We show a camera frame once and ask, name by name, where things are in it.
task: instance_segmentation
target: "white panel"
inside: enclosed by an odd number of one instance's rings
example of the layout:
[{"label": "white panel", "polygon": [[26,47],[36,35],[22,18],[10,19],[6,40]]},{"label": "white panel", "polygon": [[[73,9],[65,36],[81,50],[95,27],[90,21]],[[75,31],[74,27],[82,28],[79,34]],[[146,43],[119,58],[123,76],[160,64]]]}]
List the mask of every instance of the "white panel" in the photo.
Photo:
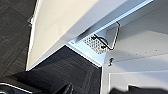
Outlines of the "white panel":
[{"label": "white panel", "polygon": [[168,5],[120,28],[115,49],[107,52],[106,63],[168,53]]},{"label": "white panel", "polygon": [[168,90],[168,71],[110,74],[109,90],[128,91],[128,85]]},{"label": "white panel", "polygon": [[[104,64],[102,67],[102,84],[101,84],[101,94],[106,94],[109,90],[109,74],[125,74],[125,73],[142,73],[142,72],[156,72],[156,71],[168,71],[168,54],[146,57],[141,59],[127,60],[122,62],[115,62],[112,66]],[[123,79],[122,75],[117,76],[118,78],[114,79]],[[124,80],[120,81],[121,84],[124,84],[123,87],[127,84]]]},{"label": "white panel", "polygon": [[127,2],[123,3],[121,6],[114,6],[115,8],[111,13],[109,13],[106,17],[101,19],[99,22],[94,24],[92,27],[89,27],[84,33],[82,33],[78,38],[77,42],[80,42],[95,33],[109,27],[114,24],[116,21],[123,19],[124,17],[130,15],[131,13],[137,11],[142,8],[146,4],[152,2],[153,0],[127,0]]}]

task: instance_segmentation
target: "dark floor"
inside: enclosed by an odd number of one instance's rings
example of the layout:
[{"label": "dark floor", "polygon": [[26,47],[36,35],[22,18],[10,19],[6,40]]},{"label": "dark floor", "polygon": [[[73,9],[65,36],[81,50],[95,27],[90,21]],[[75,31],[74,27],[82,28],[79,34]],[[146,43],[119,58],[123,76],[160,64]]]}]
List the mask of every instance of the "dark floor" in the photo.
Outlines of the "dark floor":
[{"label": "dark floor", "polygon": [[45,92],[53,92],[67,83],[73,94],[99,94],[101,68],[93,67],[64,46],[29,72],[26,66],[30,27],[36,0],[0,0],[0,77],[13,75]]},{"label": "dark floor", "polygon": [[25,70],[36,0],[0,0],[0,77]]},{"label": "dark floor", "polygon": [[73,94],[100,94],[101,68],[64,46],[29,72],[15,74],[20,82],[51,94],[72,83]]}]

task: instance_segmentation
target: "gray carpet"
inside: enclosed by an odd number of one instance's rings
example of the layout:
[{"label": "gray carpet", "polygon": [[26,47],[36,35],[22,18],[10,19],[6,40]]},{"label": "gray carpet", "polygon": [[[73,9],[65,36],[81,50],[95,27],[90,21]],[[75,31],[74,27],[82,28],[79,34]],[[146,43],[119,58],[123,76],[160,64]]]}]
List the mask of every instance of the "gray carpet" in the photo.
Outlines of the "gray carpet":
[{"label": "gray carpet", "polygon": [[36,0],[0,0],[0,77],[25,70]]},{"label": "gray carpet", "polygon": [[64,46],[33,70],[13,76],[48,94],[69,83],[73,94],[100,94],[101,70]]}]

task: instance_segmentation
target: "white wall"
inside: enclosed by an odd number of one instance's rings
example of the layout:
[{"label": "white wall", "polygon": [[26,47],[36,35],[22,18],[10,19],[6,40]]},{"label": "white wall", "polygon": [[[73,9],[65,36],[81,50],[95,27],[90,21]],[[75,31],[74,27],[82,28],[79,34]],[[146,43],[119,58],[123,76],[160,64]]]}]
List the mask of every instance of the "white wall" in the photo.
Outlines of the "white wall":
[{"label": "white wall", "polygon": [[[101,94],[128,85],[168,90],[168,4],[120,28],[103,65]],[[111,67],[109,58],[114,57]]]},{"label": "white wall", "polygon": [[128,85],[160,87],[168,90],[168,54],[103,65],[101,94]]}]

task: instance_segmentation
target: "perforated metal plate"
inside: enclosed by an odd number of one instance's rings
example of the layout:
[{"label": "perforated metal plate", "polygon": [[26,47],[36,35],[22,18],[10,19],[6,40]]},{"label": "perforated metal plate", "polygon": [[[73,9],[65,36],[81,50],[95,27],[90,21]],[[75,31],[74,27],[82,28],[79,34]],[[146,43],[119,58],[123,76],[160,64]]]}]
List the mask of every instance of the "perforated metal plate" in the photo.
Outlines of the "perforated metal plate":
[{"label": "perforated metal plate", "polygon": [[87,38],[83,42],[86,43],[97,54],[101,54],[101,53],[109,51],[109,49],[107,47],[104,49],[101,48],[101,46],[104,46],[104,44],[99,39],[93,40],[92,37]]}]

